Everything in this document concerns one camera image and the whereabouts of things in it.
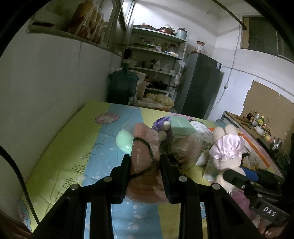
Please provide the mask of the yellow condiment bottle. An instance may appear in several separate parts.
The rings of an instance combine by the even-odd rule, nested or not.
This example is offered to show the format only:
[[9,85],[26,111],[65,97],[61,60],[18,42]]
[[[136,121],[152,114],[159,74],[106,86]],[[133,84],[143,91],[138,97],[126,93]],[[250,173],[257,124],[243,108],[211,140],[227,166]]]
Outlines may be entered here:
[[264,120],[265,120],[265,117],[262,115],[262,116],[258,119],[258,124],[259,124],[260,126],[263,126],[263,124],[264,124]]

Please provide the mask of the brown cardboard wall panel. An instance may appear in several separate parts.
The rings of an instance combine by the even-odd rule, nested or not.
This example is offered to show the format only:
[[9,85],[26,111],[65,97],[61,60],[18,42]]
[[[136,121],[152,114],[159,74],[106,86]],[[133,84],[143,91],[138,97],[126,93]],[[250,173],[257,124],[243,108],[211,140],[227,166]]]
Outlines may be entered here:
[[293,133],[293,103],[273,89],[252,81],[243,103],[241,116],[257,111],[259,115],[269,118],[269,129],[272,136],[283,140],[283,149],[290,151]]

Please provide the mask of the green round cushion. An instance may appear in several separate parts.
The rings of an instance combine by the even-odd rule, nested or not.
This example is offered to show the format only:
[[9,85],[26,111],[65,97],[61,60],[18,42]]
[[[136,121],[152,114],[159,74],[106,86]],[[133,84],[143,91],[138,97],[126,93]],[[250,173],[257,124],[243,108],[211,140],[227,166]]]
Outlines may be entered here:
[[130,132],[124,129],[120,130],[116,136],[117,147],[125,154],[131,154],[133,139],[134,137]]

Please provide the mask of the light blue pot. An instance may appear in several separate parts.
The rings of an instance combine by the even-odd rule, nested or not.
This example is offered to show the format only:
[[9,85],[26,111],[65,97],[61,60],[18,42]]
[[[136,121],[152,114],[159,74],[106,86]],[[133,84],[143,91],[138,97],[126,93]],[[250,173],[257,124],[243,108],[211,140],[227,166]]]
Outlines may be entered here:
[[176,37],[186,40],[186,37],[187,37],[186,29],[184,27],[178,28],[176,30]]

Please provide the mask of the wooden kitchen counter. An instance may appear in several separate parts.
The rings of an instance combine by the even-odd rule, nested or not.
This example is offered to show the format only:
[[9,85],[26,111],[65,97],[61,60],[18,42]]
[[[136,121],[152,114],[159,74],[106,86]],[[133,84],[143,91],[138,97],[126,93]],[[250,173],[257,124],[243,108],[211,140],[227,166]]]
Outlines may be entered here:
[[250,134],[250,136],[252,136],[260,144],[260,146],[262,146],[262,148],[265,149],[265,151],[269,154],[269,156],[272,159],[275,159],[278,156],[282,155],[283,148],[279,147],[278,149],[273,150],[271,148],[271,144],[265,140],[265,137],[262,137],[257,134],[253,126],[249,124],[248,119],[225,111],[221,117],[221,120],[223,122],[228,121],[229,123],[235,125],[235,127],[238,129],[244,129],[248,134]]

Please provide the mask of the colourful cartoon bed sheet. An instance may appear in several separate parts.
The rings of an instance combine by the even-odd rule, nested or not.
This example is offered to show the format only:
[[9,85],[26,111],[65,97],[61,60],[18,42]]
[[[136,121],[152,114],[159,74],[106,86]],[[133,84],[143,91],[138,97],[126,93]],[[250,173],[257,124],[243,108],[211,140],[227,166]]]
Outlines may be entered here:
[[[151,126],[165,112],[91,102],[55,137],[34,168],[26,186],[39,219],[45,217],[73,184],[87,186],[110,174],[125,153],[116,144],[122,129]],[[176,238],[179,206],[126,200],[111,207],[115,238]]]

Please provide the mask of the clear plastic bag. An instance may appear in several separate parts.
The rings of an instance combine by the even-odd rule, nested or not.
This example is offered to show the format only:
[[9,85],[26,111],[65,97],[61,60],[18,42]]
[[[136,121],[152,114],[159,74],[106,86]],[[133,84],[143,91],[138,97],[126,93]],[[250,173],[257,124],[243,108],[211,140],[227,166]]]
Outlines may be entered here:
[[181,171],[187,171],[193,166],[206,165],[211,147],[212,133],[195,131],[183,138],[177,138],[169,148],[172,155],[171,163]]

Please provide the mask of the red lidded pan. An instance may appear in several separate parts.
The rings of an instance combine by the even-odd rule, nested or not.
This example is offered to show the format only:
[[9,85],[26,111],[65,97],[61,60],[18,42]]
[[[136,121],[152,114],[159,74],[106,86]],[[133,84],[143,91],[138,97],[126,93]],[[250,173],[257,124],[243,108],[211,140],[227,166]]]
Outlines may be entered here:
[[163,32],[163,33],[167,33],[167,34],[171,34],[171,35],[175,35],[174,29],[168,24],[159,28],[158,31]]

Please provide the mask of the dark green refrigerator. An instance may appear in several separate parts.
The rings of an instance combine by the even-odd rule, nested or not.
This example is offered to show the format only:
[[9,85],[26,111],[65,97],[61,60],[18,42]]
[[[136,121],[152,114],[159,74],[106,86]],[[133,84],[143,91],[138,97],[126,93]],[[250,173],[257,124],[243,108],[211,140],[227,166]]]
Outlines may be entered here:
[[175,110],[199,119],[208,119],[221,85],[221,63],[202,54],[190,54],[174,101]]

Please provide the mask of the white plush purple dress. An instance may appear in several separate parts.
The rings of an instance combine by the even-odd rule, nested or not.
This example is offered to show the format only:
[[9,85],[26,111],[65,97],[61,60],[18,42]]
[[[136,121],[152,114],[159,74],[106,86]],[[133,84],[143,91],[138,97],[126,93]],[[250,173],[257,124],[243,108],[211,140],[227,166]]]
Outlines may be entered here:
[[170,116],[157,119],[152,129],[158,133],[159,142],[170,141],[172,139],[171,118]]

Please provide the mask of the white bowl on counter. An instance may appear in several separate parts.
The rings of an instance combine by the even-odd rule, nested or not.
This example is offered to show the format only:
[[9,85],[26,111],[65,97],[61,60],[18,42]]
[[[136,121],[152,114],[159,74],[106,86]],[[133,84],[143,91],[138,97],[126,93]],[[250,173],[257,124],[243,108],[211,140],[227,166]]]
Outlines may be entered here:
[[261,136],[264,136],[265,135],[265,130],[262,128],[262,127],[260,127],[259,125],[256,125],[255,126],[255,131],[257,132],[257,134],[258,135],[261,135]]

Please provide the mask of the yellow lumpy food pile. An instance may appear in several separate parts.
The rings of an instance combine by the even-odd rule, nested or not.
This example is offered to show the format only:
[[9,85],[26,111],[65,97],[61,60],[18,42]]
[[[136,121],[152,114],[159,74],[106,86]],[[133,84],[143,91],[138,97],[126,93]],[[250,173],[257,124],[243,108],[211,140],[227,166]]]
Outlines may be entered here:
[[161,104],[163,108],[172,108],[174,106],[173,99],[163,94],[147,93],[146,96],[142,98],[142,101]]

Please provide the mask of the glass jar on fridge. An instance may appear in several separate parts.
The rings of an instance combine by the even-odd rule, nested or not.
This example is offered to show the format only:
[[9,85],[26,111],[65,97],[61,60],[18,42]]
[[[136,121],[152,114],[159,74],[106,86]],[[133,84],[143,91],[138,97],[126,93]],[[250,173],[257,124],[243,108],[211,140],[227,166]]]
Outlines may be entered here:
[[204,46],[205,46],[205,43],[203,41],[196,41],[196,47],[195,47],[196,52],[201,53]]

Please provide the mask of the orange rimmed cardboard box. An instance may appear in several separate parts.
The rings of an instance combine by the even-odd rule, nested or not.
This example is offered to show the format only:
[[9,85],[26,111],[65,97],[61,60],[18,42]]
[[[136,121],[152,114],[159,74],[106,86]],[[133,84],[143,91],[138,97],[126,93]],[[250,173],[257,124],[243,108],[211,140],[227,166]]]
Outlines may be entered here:
[[245,139],[243,153],[249,153],[249,156],[246,156],[243,159],[242,165],[252,170],[264,169],[280,177],[283,177],[274,160],[269,156],[265,149],[262,148],[262,146],[260,146],[260,144],[244,129],[237,129],[237,131],[238,135]]

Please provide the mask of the cream bunny plush pink dress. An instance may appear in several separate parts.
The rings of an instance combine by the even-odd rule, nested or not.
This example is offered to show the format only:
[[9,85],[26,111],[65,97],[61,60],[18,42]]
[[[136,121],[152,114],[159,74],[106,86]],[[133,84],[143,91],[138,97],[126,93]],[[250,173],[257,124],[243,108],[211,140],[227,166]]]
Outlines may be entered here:
[[232,169],[245,175],[241,168],[242,151],[245,140],[238,136],[236,127],[232,124],[224,128],[216,127],[213,131],[213,145],[209,151],[210,158],[217,170],[215,182],[220,184],[228,193],[231,193],[235,186],[224,180],[223,174],[226,170]]

